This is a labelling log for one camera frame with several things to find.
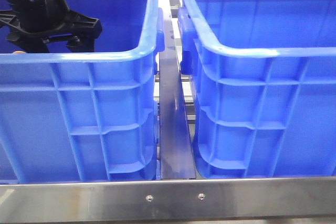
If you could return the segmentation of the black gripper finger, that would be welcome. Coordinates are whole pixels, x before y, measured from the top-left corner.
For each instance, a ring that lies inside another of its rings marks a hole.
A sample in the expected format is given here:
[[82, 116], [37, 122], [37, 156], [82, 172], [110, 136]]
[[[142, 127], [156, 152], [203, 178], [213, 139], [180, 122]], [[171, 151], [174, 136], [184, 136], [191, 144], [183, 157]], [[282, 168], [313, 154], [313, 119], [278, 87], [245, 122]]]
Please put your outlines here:
[[49, 53], [43, 33], [31, 33], [23, 29], [13, 10], [1, 10], [1, 27], [9, 28], [6, 40], [28, 53]]
[[70, 10], [64, 22], [43, 38], [43, 43], [66, 41], [66, 47], [71, 52], [94, 52], [95, 40], [101, 33], [100, 19]]

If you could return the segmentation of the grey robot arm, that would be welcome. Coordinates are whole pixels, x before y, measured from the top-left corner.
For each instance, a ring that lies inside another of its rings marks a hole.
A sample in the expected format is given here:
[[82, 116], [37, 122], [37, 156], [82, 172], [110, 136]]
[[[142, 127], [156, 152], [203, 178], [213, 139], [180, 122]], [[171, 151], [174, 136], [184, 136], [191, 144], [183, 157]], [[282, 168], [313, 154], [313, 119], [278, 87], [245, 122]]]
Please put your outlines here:
[[65, 41], [72, 52], [93, 52], [102, 32], [97, 18], [71, 10], [66, 0], [6, 0], [1, 26], [6, 40], [26, 52], [48, 52], [48, 44]]

